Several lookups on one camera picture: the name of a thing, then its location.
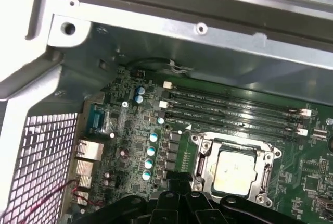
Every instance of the blue capacitor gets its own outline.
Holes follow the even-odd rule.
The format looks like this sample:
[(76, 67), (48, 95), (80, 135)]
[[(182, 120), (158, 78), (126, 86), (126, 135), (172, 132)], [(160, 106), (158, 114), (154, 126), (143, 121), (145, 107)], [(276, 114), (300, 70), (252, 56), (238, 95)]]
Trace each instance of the blue capacitor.
[(145, 168), (146, 169), (151, 169), (153, 165), (152, 159), (146, 159), (145, 161)]
[(145, 170), (142, 174), (142, 179), (144, 179), (145, 181), (148, 181), (150, 179), (151, 176), (151, 172), (149, 170)]
[(151, 134), (149, 135), (149, 140), (150, 140), (151, 142), (156, 142), (157, 139), (158, 139), (158, 135), (157, 135), (156, 133), (151, 133)]
[(137, 103), (142, 103), (144, 101), (144, 98), (141, 96), (141, 95), (137, 95), (134, 100), (137, 102)]
[(154, 156), (155, 155), (155, 151), (156, 151), (155, 148), (152, 147), (152, 146), (150, 146), (150, 147), (147, 148), (147, 155)]
[(136, 92), (139, 94), (139, 95), (143, 95), (146, 93), (146, 90), (144, 87), (138, 87)]

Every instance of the electrolytic capacitor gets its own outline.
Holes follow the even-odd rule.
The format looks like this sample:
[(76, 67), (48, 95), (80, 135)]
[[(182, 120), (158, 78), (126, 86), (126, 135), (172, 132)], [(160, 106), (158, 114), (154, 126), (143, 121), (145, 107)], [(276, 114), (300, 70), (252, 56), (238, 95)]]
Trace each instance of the electrolytic capacitor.
[(142, 103), (144, 101), (144, 98), (142, 97), (142, 95), (137, 95), (134, 98), (134, 100), (135, 100), (136, 103)]
[(164, 118), (162, 118), (162, 117), (159, 117), (159, 118), (157, 118), (157, 123), (158, 124), (164, 124), (164, 122), (165, 122), (165, 120), (164, 120)]
[(158, 135), (157, 135), (156, 133), (151, 133), (151, 134), (149, 135), (149, 140), (150, 140), (151, 142), (156, 142), (157, 139), (158, 139)]
[(122, 148), (120, 150), (120, 157), (121, 158), (127, 158), (127, 157), (129, 157), (129, 155), (130, 155), (130, 151), (129, 151), (128, 148)]
[(111, 174), (109, 172), (105, 172), (104, 173), (104, 177), (107, 178), (107, 179), (109, 179), (111, 177)]
[(111, 132), (110, 133), (110, 138), (113, 139), (113, 138), (116, 138), (118, 136), (118, 133), (117, 132)]
[(146, 93), (146, 90), (145, 90), (144, 87), (138, 87), (136, 92), (137, 92), (138, 95), (143, 95), (143, 94)]
[(142, 174), (142, 179), (144, 179), (145, 181), (148, 181), (150, 179), (151, 176), (151, 172), (149, 170), (145, 170)]
[(153, 165), (152, 159), (146, 159), (145, 160), (145, 168), (146, 169), (151, 169)]
[(147, 148), (147, 155), (154, 156), (155, 152), (156, 152), (156, 150), (153, 146), (150, 146), (150, 147)]

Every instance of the screw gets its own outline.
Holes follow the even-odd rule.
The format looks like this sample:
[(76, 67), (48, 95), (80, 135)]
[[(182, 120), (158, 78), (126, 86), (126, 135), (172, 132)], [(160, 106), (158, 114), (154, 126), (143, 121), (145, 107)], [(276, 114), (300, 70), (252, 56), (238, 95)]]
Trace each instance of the screw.
[(230, 204), (235, 204), (236, 203), (236, 199), (235, 198), (227, 198), (227, 202), (230, 203)]
[(204, 148), (209, 148), (209, 142), (204, 142), (203, 145), (202, 145)]
[(199, 194), (199, 193), (196, 193), (196, 192), (192, 192), (192, 193), (191, 193), (191, 196), (192, 196), (193, 198), (198, 198), (198, 197), (200, 196), (200, 194)]
[(332, 118), (327, 118), (326, 119), (326, 124), (327, 125), (333, 125), (333, 119)]
[(259, 203), (264, 203), (264, 197), (262, 197), (262, 196), (258, 196), (258, 198), (257, 198), (257, 201), (259, 202)]
[(124, 107), (124, 108), (128, 108), (129, 103), (128, 102), (122, 102), (121, 106)]

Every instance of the metal edge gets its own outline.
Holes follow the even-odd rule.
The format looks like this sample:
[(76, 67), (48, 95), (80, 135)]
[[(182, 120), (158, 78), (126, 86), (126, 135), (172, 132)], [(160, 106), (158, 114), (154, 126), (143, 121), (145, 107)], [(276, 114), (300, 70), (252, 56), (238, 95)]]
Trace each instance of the metal edge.
[(0, 82), (0, 101), (7, 101), (26, 86), (32, 84), (36, 79), (60, 65), (63, 59), (63, 53), (50, 48), (47, 49), (42, 56), (24, 65)]
[(0, 164), (2, 166), (2, 186), (0, 191), (0, 215), (6, 210), (21, 145), (22, 131), (28, 110), (53, 93), (58, 86), (61, 66), (46, 74), (27, 88), (16, 94), (7, 103), (3, 128), (0, 135)]
[(52, 0), (41, 0), (40, 10), (38, 11), (39, 20), (35, 27), (36, 35), (33, 39), (26, 40), (22, 35), (17, 34), (15, 38), (9, 39), (7, 45), (4, 45), (3, 51), (6, 56), (1, 62), (0, 81), (45, 53), (53, 17), (52, 4)]
[(216, 28), (223, 28), (226, 23), (239, 24), (238, 29), (252, 27), (251, 32), (262, 32), (269, 38), (283, 41), (294, 36), (293, 43), (303, 46), (312, 40), (313, 46), (332, 50), (333, 38), (327, 30), (332, 23), (332, 0), (81, 0), (81, 2), (115, 7), (156, 15), (169, 11), (164, 17), (175, 19), (172, 14), (182, 14), (182, 21), (188, 15), (210, 20)]
[(80, 2), (80, 6), (76, 9), (68, 10), (67, 2), (67, 0), (56, 0), (54, 13), (56, 15), (333, 70), (333, 63), (331, 62), (333, 53), (270, 40), (262, 33), (248, 35), (208, 26), (207, 33), (202, 35), (195, 31), (197, 24), (193, 23), (83, 2)]

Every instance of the cable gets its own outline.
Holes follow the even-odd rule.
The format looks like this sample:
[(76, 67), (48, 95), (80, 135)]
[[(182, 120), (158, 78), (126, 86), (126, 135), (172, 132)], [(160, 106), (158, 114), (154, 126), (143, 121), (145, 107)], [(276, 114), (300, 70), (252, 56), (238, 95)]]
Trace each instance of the cable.
[[(25, 222), (27, 221), (27, 219), (38, 209), (40, 208), (45, 202), (47, 202), (52, 196), (54, 196), (56, 193), (58, 193), (59, 191), (61, 191), (62, 189), (64, 189), (65, 187), (67, 187), (68, 185), (72, 184), (73, 182), (76, 183), (76, 186), (74, 187), (74, 189), (71, 191), (71, 193), (77, 197), (80, 198), (84, 201), (86, 201), (88, 204), (94, 205), (94, 206), (102, 206), (103, 203), (102, 202), (98, 202), (98, 203), (94, 203), (88, 199), (86, 199), (83, 196), (80, 196), (78, 194), (76, 194), (76, 191), (78, 190), (78, 181), (77, 180), (70, 180), (68, 182), (66, 182), (64, 185), (56, 188), (55, 190), (53, 190), (51, 193), (49, 193), (47, 196), (45, 196), (38, 204), (36, 204), (34, 207), (31, 208), (31, 210), (29, 211), (29, 213), (19, 222), (19, 224), (25, 224)], [(3, 218), (7, 213), (7, 210), (5, 210), (3, 212), (3, 214), (1, 215), (0, 218)]]
[(146, 57), (146, 58), (140, 58), (135, 59), (132, 61), (129, 61), (126, 64), (126, 69), (131, 70), (137, 66), (143, 65), (143, 64), (170, 64), (170, 59), (164, 58), (164, 57)]
[(67, 187), (68, 185), (72, 184), (73, 182), (77, 183), (78, 181), (76, 181), (76, 180), (70, 180), (70, 181), (66, 182), (64, 185), (62, 185), (62, 186), (56, 188), (55, 190), (53, 190), (47, 196), (45, 196), (41, 200), (41, 202), (39, 202), (38, 204), (36, 204), (34, 207), (31, 208), (31, 210), (29, 211), (29, 213), (19, 223), (20, 224), (25, 224), (25, 222), (27, 221), (27, 219), (29, 218), (29, 216), (31, 216), (38, 208), (40, 208), (40, 206), (42, 206), (45, 202), (47, 202), (47, 200), (49, 200), (53, 195), (55, 195), (56, 193), (58, 193), (59, 191), (61, 191), (65, 187)]

